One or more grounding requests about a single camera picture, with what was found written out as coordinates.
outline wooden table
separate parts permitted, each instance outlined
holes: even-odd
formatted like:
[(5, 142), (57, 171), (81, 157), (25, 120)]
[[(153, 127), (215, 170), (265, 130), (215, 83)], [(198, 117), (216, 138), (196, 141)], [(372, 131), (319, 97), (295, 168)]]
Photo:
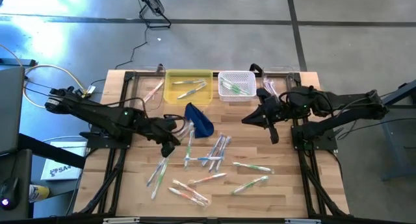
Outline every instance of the wooden table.
[[(111, 70), (107, 75), (101, 103), (117, 102), (123, 84), (125, 71)], [(315, 72), (301, 73), (302, 85), (313, 85), (319, 89), (318, 75)], [(144, 97), (156, 87), (160, 78), (139, 79), (137, 96)], [(283, 79), (276, 79), (278, 92), (286, 90)], [(302, 180), (300, 176), (299, 159), (291, 144), (291, 121), (276, 124), (280, 141), (270, 143), (268, 130), (251, 125), (243, 125), (241, 119), (252, 113), (259, 103), (253, 99), (249, 103), (225, 103), (219, 100), (218, 83), (214, 78), (214, 97), (208, 106), (197, 107), (214, 123), (214, 134), (209, 138), (195, 139), (192, 145), (192, 156), (205, 156), (222, 132), (232, 137), (232, 142), (226, 149), (220, 172), (227, 173), (221, 179), (212, 180), (196, 187), (211, 205), (202, 209), (190, 201), (168, 191), (172, 179), (187, 183), (190, 179), (201, 179), (209, 176), (208, 169), (200, 163), (191, 162), (187, 170), (183, 168), (183, 158), (188, 139), (172, 153), (159, 192), (151, 200), (153, 187), (147, 188), (146, 182), (161, 159), (160, 145), (149, 142), (135, 135), (131, 148), (127, 152), (123, 179), (120, 188), (117, 216), (151, 216), (151, 217), (218, 217), (218, 218), (304, 218), (307, 217)], [(180, 114), (185, 112), (184, 105), (169, 105), (162, 100), (163, 91), (155, 95), (154, 100), (148, 101), (146, 108), (149, 116), (162, 114)], [(127, 103), (141, 108), (137, 103)], [(99, 149), (86, 160), (74, 211), (79, 211), (93, 198), (103, 182), (107, 164), (108, 149)], [(318, 170), (323, 187), (339, 206), (348, 213), (343, 182), (339, 167), (334, 157), (326, 151), (317, 151)], [(256, 185), (240, 195), (230, 195), (236, 187), (256, 179), (264, 173), (248, 168), (237, 168), (233, 162), (266, 166), (275, 171), (269, 175), (266, 184)], [(314, 207), (317, 209), (316, 193), (311, 189)], [(107, 196), (107, 206), (112, 196), (110, 187)]]

